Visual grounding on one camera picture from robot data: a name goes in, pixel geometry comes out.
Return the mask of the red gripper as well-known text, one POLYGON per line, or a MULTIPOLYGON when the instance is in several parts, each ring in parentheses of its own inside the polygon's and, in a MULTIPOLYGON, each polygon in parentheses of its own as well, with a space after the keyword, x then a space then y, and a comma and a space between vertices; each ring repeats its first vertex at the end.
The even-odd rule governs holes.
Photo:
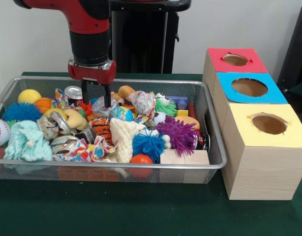
POLYGON ((72 79, 82 81, 83 103, 89 104, 88 83, 87 81, 97 82, 104 86, 104 106, 111 107, 111 90, 110 84, 116 76, 116 62, 108 60, 105 64, 99 66, 86 67, 77 65, 74 60, 68 62, 68 73, 72 79))

